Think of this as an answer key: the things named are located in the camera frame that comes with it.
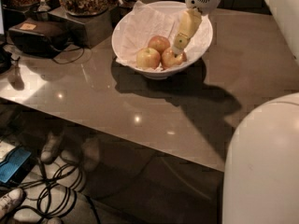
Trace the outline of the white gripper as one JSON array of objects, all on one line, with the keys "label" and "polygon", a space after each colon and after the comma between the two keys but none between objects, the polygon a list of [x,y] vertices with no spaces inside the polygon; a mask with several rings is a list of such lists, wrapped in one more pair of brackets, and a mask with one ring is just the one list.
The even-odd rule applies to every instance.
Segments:
[{"label": "white gripper", "polygon": [[189,45],[202,22],[202,15],[210,13],[220,2],[221,0],[185,0],[187,10],[182,12],[172,45],[172,51],[176,55],[183,53]]}]

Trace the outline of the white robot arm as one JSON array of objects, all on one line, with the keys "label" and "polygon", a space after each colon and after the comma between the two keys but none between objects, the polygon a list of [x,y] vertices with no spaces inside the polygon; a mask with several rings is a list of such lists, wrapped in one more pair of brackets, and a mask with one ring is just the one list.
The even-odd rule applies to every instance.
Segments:
[{"label": "white robot arm", "polygon": [[[185,0],[172,50],[189,45],[221,0]],[[299,0],[265,0],[298,64]],[[227,152],[221,224],[299,224],[299,94],[267,102],[238,125]]]}]

